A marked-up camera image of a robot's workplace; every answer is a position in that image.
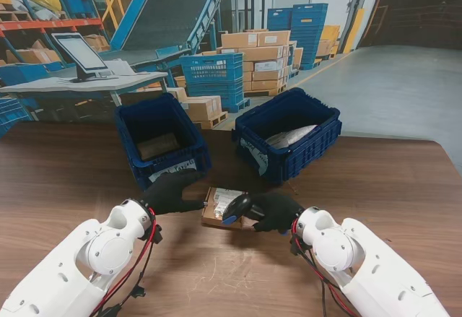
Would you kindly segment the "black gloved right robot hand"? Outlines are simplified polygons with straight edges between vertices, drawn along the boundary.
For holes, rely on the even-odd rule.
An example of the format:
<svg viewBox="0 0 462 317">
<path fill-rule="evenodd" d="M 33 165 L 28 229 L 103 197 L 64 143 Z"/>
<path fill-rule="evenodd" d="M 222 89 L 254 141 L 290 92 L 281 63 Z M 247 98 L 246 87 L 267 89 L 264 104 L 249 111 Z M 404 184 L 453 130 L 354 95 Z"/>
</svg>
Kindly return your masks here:
<svg viewBox="0 0 462 317">
<path fill-rule="evenodd" d="M 292 197 L 275 192 L 252 194 L 250 200 L 263 211 L 263 218 L 253 225 L 256 232 L 277 230 L 285 234 L 305 211 Z"/>
</svg>

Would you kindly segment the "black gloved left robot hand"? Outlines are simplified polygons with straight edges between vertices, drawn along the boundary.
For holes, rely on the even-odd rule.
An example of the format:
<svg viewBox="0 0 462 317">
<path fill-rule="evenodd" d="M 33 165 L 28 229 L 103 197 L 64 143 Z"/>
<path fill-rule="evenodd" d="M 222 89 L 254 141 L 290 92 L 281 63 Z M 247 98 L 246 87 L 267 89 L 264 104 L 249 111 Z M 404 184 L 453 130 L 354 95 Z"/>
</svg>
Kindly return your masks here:
<svg viewBox="0 0 462 317">
<path fill-rule="evenodd" d="M 204 176 L 205 173 L 190 168 L 174 173 L 163 173 L 143 193 L 141 202 L 156 215 L 203 209 L 202 200 L 185 201 L 183 190 Z"/>
</svg>

